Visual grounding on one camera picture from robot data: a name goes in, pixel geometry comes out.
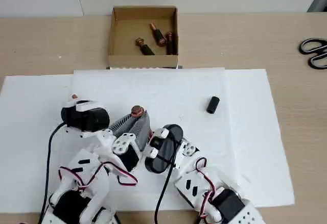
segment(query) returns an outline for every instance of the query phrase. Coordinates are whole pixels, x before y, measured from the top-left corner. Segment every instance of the white paper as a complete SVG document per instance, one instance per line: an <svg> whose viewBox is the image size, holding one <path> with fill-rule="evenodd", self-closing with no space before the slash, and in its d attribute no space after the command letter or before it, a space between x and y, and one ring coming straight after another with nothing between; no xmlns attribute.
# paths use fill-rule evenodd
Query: white paper
<svg viewBox="0 0 327 224"><path fill-rule="evenodd" d="M72 93L101 101L110 110L111 121L141 105L149 112L151 129L180 125L185 138L206 152L212 165L236 180L224 74L223 68L83 70L74 72ZM213 95L221 102L215 114L208 114L205 109ZM133 174L136 187L126 188L112 178L110 190L160 194L165 176L148 172L144 163ZM173 184L167 192L176 192Z"/></svg>
<svg viewBox="0 0 327 224"><path fill-rule="evenodd" d="M294 204L294 192L264 69L226 70L238 180L257 207Z"/></svg>
<svg viewBox="0 0 327 224"><path fill-rule="evenodd" d="M0 198L3 200L0 201L0 212L40 211L48 139L61 122L60 110L70 93L70 77L5 79L0 94L0 174L3 176L0 181ZM232 140L239 145L236 147L237 163L242 170L240 182L243 191L257 207L294 203L266 72L227 70L226 81ZM88 143L87 139L58 132L53 140L49 193L59 186L59 162L69 162ZM154 210L158 198L159 193L113 191L109 194L114 207L123 211ZM190 207L179 194L168 192L160 209Z"/></svg>
<svg viewBox="0 0 327 224"><path fill-rule="evenodd" d="M0 94L1 212L41 210L48 140L62 122L60 110L70 86L70 75L5 78ZM62 131L53 141L49 192L59 184L61 136Z"/></svg>

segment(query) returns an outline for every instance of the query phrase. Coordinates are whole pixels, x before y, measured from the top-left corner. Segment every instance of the open cardboard box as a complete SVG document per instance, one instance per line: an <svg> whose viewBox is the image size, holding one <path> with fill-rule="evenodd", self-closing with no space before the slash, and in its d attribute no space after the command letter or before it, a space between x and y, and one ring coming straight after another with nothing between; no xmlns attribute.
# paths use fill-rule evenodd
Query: open cardboard box
<svg viewBox="0 0 327 224"><path fill-rule="evenodd" d="M165 36L174 34L176 55L166 55L152 35L150 23ZM178 64L177 8L174 6L123 6L114 7L109 39L110 67L176 67ZM155 56L144 56L135 40L141 37Z"/></svg>

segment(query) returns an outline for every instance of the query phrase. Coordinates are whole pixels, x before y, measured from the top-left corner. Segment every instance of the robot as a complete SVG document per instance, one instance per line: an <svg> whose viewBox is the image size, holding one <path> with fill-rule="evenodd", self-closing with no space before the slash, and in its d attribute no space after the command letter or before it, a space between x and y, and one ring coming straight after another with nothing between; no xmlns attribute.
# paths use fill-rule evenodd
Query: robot
<svg viewBox="0 0 327 224"><path fill-rule="evenodd" d="M65 105L61 117L66 132L78 132L81 138L96 136L99 143L81 149L59 168L61 184L39 223L120 224L115 210L106 204L109 177L115 175L121 185L135 186L137 179L131 172L146 157L150 172L162 174L170 166L159 201L169 181L199 212L198 223L264 224L259 211L241 198L238 186L218 168L207 166L203 153L184 139L180 126L166 125L152 132L149 114L140 106L109 125L103 106L77 98Z"/></svg>

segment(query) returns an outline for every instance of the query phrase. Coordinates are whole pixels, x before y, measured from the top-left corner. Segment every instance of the scissors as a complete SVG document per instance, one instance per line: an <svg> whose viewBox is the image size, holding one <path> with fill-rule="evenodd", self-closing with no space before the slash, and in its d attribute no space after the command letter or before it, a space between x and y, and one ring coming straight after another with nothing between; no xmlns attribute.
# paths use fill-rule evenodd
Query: scissors
<svg viewBox="0 0 327 224"><path fill-rule="evenodd" d="M305 46L308 43L317 43L319 44L318 47L314 47L311 49L305 49ZM298 50L303 55L309 55L315 53L316 55L309 58L308 65L314 69L327 69L327 65L319 65L316 61L321 60L327 57L327 40L320 39L320 38L310 38L304 40Z"/></svg>

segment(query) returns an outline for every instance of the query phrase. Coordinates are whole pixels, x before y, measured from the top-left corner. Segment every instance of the black cable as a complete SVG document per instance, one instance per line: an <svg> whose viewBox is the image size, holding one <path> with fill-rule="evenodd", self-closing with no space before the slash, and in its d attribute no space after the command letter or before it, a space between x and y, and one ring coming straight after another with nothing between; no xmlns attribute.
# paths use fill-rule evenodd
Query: black cable
<svg viewBox="0 0 327 224"><path fill-rule="evenodd" d="M173 140L173 143L174 143L174 153L173 153L172 158L170 159L170 161L172 163L170 165L170 168L169 168L169 171L168 171L168 175L167 175L165 184L163 185L163 188L162 188L162 191L161 191L161 194L160 194L160 197L159 197L159 200L158 200L157 206L155 208L155 212L154 212L154 223L155 224L158 224L158 212L159 212L160 204L161 204L162 198L164 197L166 188L168 186L170 176L171 176L171 174L173 172L173 168L175 167L175 160L176 160L176 154L177 154L177 146L176 146L176 141L175 140Z"/></svg>
<svg viewBox="0 0 327 224"><path fill-rule="evenodd" d="M42 223L43 215L44 215L44 210L45 210L45 205L46 205L46 200L48 198L48 184L49 184L49 166L50 166L50 155L51 155L51 143L52 143L52 138L54 135L59 131L61 127L63 127L66 123L61 123L56 127L56 129L52 132L50 138L49 138L49 145L48 145L48 158L46 159L46 175L45 175L45 190L44 190L44 199L43 199L43 205L42 205L42 210L41 214L39 217L38 224Z"/></svg>

